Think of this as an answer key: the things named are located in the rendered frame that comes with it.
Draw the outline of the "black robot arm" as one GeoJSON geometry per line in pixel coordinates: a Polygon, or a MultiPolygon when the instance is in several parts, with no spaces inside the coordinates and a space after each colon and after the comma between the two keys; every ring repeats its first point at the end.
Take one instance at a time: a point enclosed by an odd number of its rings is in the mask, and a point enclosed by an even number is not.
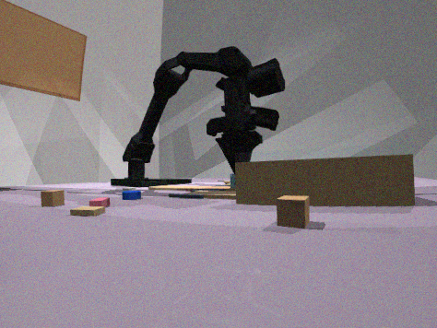
{"type": "Polygon", "coordinates": [[[148,179],[144,178],[145,163],[150,162],[156,146],[152,137],[159,119],[168,99],[177,94],[193,69],[216,71],[227,76],[227,79],[223,77],[218,81],[216,88],[224,90],[225,101],[237,98],[249,100],[245,105],[244,122],[252,122],[254,129],[257,126],[277,130],[278,111],[251,106],[250,102],[250,93],[260,98],[284,91],[285,79],[277,59],[252,67],[251,61],[236,46],[222,48],[217,53],[180,52],[161,64],[155,72],[154,95],[139,131],[131,137],[123,154],[123,161],[128,162],[128,177],[125,179],[148,179]],[[179,65],[185,68],[181,75],[172,70],[179,65]]]}

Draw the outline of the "pink block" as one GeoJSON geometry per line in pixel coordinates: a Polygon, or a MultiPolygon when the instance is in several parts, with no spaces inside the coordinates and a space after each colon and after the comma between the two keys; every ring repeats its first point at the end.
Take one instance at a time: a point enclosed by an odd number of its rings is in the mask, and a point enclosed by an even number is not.
{"type": "Polygon", "coordinates": [[[89,200],[89,207],[91,206],[109,206],[110,198],[109,197],[101,197],[95,200],[89,200]]]}

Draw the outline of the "olive-brown flat strip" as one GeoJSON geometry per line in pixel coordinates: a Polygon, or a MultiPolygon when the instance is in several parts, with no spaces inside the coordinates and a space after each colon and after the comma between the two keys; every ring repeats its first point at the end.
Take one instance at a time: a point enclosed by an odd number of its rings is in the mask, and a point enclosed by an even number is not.
{"type": "Polygon", "coordinates": [[[70,216],[96,216],[100,213],[105,213],[104,206],[81,206],[70,210],[70,216]]]}

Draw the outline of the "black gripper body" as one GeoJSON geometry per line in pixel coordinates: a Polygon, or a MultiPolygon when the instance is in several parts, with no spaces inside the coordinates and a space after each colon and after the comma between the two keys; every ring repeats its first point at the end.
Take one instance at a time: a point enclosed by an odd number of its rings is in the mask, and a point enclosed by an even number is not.
{"type": "Polygon", "coordinates": [[[210,119],[207,122],[207,135],[216,136],[217,133],[222,132],[221,137],[246,135],[248,139],[245,143],[263,143],[262,136],[255,131],[252,122],[244,122],[244,110],[248,101],[248,99],[244,98],[226,100],[225,105],[221,106],[221,110],[225,112],[225,117],[210,119]]]}

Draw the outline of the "brown cube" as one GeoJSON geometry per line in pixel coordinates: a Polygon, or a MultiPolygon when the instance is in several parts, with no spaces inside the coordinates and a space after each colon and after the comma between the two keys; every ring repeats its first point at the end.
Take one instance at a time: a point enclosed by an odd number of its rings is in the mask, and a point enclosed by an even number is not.
{"type": "Polygon", "coordinates": [[[65,203],[64,190],[41,192],[41,206],[63,205],[64,203],[65,203]]]}
{"type": "Polygon", "coordinates": [[[278,226],[305,229],[309,214],[309,196],[283,195],[277,199],[278,226]]]}

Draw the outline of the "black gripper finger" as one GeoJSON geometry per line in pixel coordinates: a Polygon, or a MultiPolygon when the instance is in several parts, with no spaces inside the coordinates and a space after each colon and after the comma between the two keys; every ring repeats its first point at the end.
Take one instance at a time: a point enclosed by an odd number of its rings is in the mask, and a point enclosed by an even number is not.
{"type": "Polygon", "coordinates": [[[235,174],[235,153],[242,153],[242,145],[246,142],[248,136],[234,135],[216,138],[222,152],[224,153],[230,167],[235,174]]]}
{"type": "Polygon", "coordinates": [[[244,143],[242,145],[242,153],[243,152],[253,152],[253,150],[259,145],[259,142],[250,142],[250,143],[244,143]]]}

